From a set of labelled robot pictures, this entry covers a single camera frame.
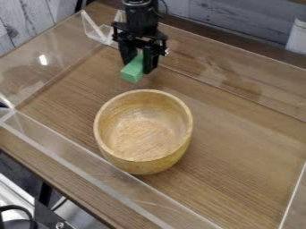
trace wooden table surface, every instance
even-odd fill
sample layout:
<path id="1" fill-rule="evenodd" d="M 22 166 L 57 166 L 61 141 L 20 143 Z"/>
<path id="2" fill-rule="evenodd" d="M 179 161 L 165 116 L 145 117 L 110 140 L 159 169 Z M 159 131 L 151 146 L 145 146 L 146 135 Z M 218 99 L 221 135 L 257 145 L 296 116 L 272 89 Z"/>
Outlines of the wooden table surface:
<path id="1" fill-rule="evenodd" d="M 93 4 L 87 11 L 98 24 L 113 21 L 109 6 Z M 18 110 L 101 155 L 93 125 L 103 104 L 131 89 L 174 94 L 194 115 L 192 145 L 171 169 L 139 179 L 224 228 L 278 228 L 306 159 L 306 71 L 163 30 L 173 54 L 138 85 L 119 78 L 119 51 L 98 47 Z M 11 157 L 111 225 L 157 227 L 10 132 L 2 130 L 0 137 Z"/>

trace bowl rim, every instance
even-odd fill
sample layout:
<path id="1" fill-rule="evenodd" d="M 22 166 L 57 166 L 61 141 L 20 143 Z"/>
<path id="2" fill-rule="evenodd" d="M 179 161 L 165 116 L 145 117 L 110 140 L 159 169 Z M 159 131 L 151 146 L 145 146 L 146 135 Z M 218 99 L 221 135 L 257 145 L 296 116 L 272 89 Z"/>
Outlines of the bowl rim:
<path id="1" fill-rule="evenodd" d="M 109 108 L 110 104 L 114 103 L 117 100 L 119 100 L 121 98 L 129 96 L 130 94 L 137 94 L 137 93 L 143 93 L 143 92 L 150 92 L 150 93 L 157 93 L 157 94 L 162 94 L 165 96 L 167 96 L 169 98 L 171 98 L 185 109 L 186 113 L 188 113 L 188 133 L 185 138 L 182 139 L 182 142 L 179 144 L 179 146 L 171 150 L 171 152 L 158 158 L 155 158 L 154 160 L 129 160 L 127 158 L 122 158 L 117 155 L 117 153 L 114 153 L 114 150 L 107 146 L 107 144 L 105 143 L 105 141 L 102 140 L 101 134 L 99 134 L 99 129 L 98 129 L 98 123 L 101 120 L 101 116 L 102 113 L 105 112 L 105 110 Z M 99 147 L 103 148 L 103 150 L 106 150 L 106 152 L 114 156 L 115 158 L 126 161 L 126 162 L 154 162 L 157 160 L 161 160 L 169 156 L 171 156 L 181 148 L 182 146 L 185 146 L 186 142 L 189 141 L 190 137 L 192 137 L 192 133 L 193 133 L 193 129 L 194 129 L 194 117 L 192 114 L 192 111 L 186 105 L 186 103 L 181 100 L 181 98 L 175 97 L 174 95 L 171 95 L 170 93 L 161 91 L 158 89 L 135 89 L 135 90 L 130 90 L 127 92 L 123 92 L 122 94 L 117 95 L 99 109 L 98 113 L 97 113 L 97 118 L 95 118 L 95 123 L 94 123 L 94 133 L 95 133 L 95 138 L 97 138 L 97 142 Z"/>

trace green block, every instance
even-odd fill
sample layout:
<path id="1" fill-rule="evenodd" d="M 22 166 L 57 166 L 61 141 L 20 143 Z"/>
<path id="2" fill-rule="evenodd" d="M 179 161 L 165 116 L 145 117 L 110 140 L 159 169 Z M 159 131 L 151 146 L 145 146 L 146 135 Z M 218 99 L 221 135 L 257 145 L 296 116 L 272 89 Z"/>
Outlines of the green block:
<path id="1" fill-rule="evenodd" d="M 126 67 L 121 70 L 121 78 L 137 83 L 143 76 L 143 54 L 138 54 Z"/>

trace wooden bowl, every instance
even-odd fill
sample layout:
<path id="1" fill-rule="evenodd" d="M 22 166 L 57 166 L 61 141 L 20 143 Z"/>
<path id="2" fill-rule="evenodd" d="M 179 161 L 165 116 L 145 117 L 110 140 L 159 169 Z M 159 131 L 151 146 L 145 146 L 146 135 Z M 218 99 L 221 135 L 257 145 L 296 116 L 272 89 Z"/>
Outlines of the wooden bowl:
<path id="1" fill-rule="evenodd" d="M 193 115 L 175 96 L 141 89 L 113 98 L 95 119 L 102 154 L 131 174 L 157 174 L 185 155 Z"/>

